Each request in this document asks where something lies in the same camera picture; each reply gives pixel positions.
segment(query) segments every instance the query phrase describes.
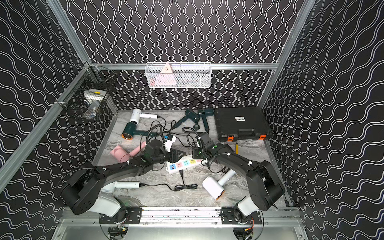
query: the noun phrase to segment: black wire basket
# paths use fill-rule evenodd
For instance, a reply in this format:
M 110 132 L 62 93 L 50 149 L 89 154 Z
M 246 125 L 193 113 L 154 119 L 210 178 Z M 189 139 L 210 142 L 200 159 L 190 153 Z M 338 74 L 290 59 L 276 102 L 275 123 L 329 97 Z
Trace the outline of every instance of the black wire basket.
M 92 66 L 66 100 L 59 104 L 70 117 L 95 120 L 107 105 L 116 78 L 116 72 L 104 67 Z

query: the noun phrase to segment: black carrying case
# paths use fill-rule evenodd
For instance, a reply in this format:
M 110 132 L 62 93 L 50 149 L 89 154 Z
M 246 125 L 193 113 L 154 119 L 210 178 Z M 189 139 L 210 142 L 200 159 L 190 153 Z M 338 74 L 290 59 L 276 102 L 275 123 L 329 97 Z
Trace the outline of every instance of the black carrying case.
M 258 107 L 216 108 L 214 117 L 220 142 L 262 140 L 272 135 L 272 129 Z

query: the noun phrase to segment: white power strip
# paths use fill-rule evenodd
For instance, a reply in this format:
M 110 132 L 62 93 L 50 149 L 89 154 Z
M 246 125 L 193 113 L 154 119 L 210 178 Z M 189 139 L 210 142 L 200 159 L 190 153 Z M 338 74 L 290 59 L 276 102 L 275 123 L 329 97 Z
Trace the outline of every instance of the white power strip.
M 172 174 L 180 170 L 184 170 L 190 167 L 195 167 L 201 163 L 201 159 L 193 159 L 192 154 L 182 157 L 176 163 L 167 162 L 167 171 Z

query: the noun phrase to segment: gray marble surface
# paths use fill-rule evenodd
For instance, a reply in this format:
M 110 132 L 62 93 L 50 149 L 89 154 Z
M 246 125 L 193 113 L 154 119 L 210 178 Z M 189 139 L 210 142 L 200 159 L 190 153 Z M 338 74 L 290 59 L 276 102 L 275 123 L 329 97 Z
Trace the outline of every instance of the gray marble surface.
M 167 112 L 157 112 L 151 111 L 148 113 L 158 114 L 162 116 L 167 121 L 166 128 L 170 128 L 170 123 L 172 120 L 178 121 L 184 116 L 184 111 L 167 111 Z M 128 123 L 131 117 L 131 112 L 119 112 L 118 119 L 115 126 L 113 127 L 112 133 L 109 137 L 108 143 L 103 151 L 102 157 L 100 158 L 98 165 L 109 165 L 118 163 L 118 160 L 115 159 L 110 151 L 116 146 L 120 145 L 124 150 L 130 152 L 140 143 L 140 136 L 134 136 L 132 140 L 125 140 L 121 137 L 121 133 Z M 213 116 L 208 117 L 208 125 L 210 128 L 210 137 L 214 142 L 218 142 L 216 125 Z M 138 130 L 148 130 L 151 126 L 153 119 L 141 118 L 140 122 L 137 125 Z M 180 127 L 173 130 L 175 133 L 183 133 L 181 129 L 185 126 L 192 127 L 193 122 L 187 120 Z M 200 120 L 199 125 L 201 126 L 199 131 L 204 130 L 203 122 Z M 188 145 L 185 136 L 179 136 L 180 140 L 184 145 Z M 264 142 L 262 140 L 252 141 L 252 140 L 240 140 L 239 142 L 239 154 L 253 161 L 262 162 L 264 160 L 269 161 L 268 153 L 265 149 Z M 232 148 L 235 148 L 235 143 L 229 143 Z M 184 147 L 179 140 L 172 145 L 172 148 L 185 151 L 186 154 L 191 154 L 192 149 L 190 147 Z M 162 164 L 155 164 L 154 168 L 159 169 L 162 167 Z M 220 164 L 213 163 L 211 170 L 218 172 L 224 166 Z M 178 192 L 172 192 L 168 189 L 167 186 L 144 186 L 139 189 L 116 189 L 113 193 L 114 196 L 119 197 L 127 206 L 153 206 L 153 207 L 202 207 L 202 206 L 233 206 L 240 199 L 249 195 L 247 182 L 240 175 L 235 174 L 230 180 L 223 186 L 225 189 L 224 194 L 218 199 L 213 199 L 207 191 L 202 187 L 202 182 L 207 176 L 212 176 L 216 180 L 220 179 L 224 174 L 211 173 L 207 167 L 196 166 L 184 171 L 184 181 L 185 184 L 197 184 L 198 188 L 196 190 L 182 190 Z M 138 181 L 146 184 L 159 184 L 167 183 L 173 188 L 177 184 L 182 184 L 182 179 L 179 173 L 169 174 L 164 167 L 159 171 L 150 171 L 139 177 L 129 177 L 122 181 Z M 284 206 L 284 198 L 281 197 L 277 202 L 277 206 Z

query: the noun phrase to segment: wavy line pattern wall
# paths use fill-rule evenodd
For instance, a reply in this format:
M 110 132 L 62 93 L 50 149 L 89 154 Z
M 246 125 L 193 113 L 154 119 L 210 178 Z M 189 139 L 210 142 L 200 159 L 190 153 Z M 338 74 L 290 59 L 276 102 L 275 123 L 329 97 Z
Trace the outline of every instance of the wavy line pattern wall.
M 119 110 L 181 110 L 256 106 L 271 70 L 212 71 L 208 89 L 153 89 L 144 71 L 121 71 L 112 93 Z
M 76 121 L 63 111 L 52 124 L 0 194 L 1 240 L 52 238 L 65 207 L 55 192 L 59 180 L 92 162 L 112 120 L 101 108 L 99 121 Z
M 82 66 L 44 0 L 0 1 L 0 167 Z
M 95 63 L 274 63 L 303 0 L 61 0 Z
M 310 239 L 384 238 L 384 2 L 318 0 L 264 108 Z

